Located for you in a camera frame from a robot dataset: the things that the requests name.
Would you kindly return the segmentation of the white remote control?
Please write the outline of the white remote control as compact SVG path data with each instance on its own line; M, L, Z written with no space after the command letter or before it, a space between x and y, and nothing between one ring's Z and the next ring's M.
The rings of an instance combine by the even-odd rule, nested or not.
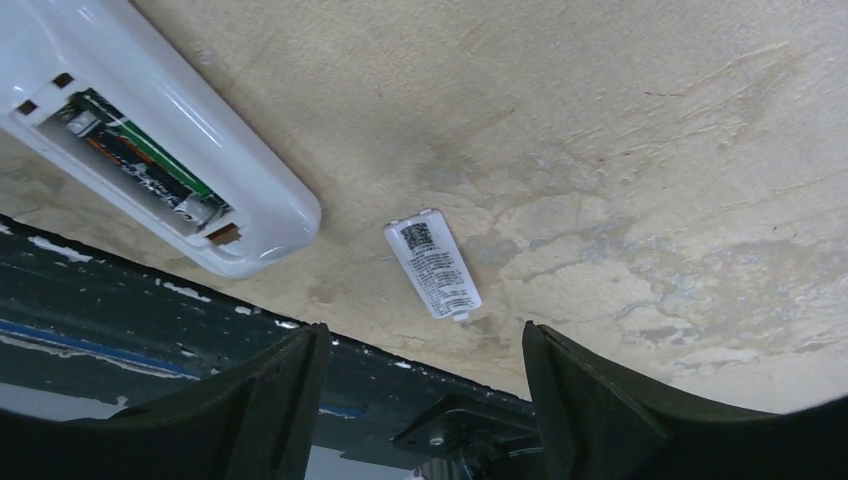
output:
M227 210L186 221L66 130L58 112L89 88ZM212 273L252 275L318 234L316 196L127 1L3 2L1 127Z

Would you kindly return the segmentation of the black orange AAA battery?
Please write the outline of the black orange AAA battery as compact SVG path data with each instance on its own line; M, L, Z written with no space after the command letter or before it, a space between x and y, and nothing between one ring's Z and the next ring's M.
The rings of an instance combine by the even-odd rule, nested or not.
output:
M204 226L227 210L213 195L200 193L169 172L150 154L149 143L141 140L133 129L74 105L62 108L58 118L66 130L117 165L184 220Z

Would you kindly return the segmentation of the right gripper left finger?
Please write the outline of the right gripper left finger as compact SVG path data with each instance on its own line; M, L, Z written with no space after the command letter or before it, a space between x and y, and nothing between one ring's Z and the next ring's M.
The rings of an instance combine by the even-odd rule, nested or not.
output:
M1 413L4 479L302 479L332 339L316 324L108 419Z

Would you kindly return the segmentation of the green AAA battery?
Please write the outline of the green AAA battery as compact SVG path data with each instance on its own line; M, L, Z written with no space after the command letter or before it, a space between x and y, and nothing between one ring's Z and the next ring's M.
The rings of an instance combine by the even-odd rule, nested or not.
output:
M181 184L202 198L212 198L215 192L197 178L193 173L179 163L167 150L156 143L140 127L126 115L109 103L94 89L76 92L71 97L72 103L94 113L103 120L120 137L128 140L147 158L163 168Z

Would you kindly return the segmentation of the white battery cover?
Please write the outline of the white battery cover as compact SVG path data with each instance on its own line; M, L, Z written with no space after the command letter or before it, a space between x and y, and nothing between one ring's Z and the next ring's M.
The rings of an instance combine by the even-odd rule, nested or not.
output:
M480 293L441 211L428 208L393 220L383 235L433 318L463 322L481 307Z

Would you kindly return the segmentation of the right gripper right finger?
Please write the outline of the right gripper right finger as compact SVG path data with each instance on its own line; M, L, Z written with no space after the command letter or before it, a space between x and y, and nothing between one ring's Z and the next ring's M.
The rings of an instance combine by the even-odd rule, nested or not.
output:
M551 479L844 479L847 400L788 414L709 400L525 324Z

